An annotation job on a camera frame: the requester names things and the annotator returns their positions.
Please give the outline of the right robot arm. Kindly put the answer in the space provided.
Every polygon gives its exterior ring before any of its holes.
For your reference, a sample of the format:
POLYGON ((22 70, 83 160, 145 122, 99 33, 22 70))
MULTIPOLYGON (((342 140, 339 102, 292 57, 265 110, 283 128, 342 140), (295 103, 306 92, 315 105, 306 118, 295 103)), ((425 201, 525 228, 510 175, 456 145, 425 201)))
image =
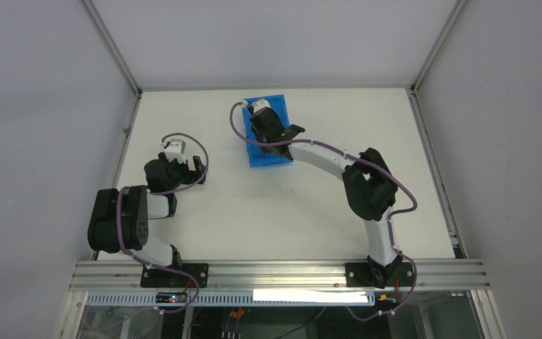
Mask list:
POLYGON ((369 243, 367 268, 354 273, 361 286, 384 288, 396 280, 404 260, 397 250, 391 226, 398 185, 381 154, 368 148, 358 157, 333 150, 332 146, 299 139, 304 128, 285 126, 278 114, 263 102, 248 104, 251 131, 263 153, 304 162, 338 178, 344 185, 347 202, 364 221, 369 243))

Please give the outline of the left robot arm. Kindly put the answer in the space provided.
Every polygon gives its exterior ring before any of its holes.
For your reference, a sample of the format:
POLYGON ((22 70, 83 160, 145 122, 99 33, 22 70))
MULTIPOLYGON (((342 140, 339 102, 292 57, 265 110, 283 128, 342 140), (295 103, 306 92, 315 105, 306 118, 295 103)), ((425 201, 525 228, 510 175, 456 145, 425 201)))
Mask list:
POLYGON ((197 155, 189 161, 161 152, 144 166, 146 185, 99 190, 88 225, 90 248, 109 254, 121 252, 147 267, 182 271, 179 250, 151 236, 149 221, 174 217, 176 192, 203 184, 206 169, 197 155))

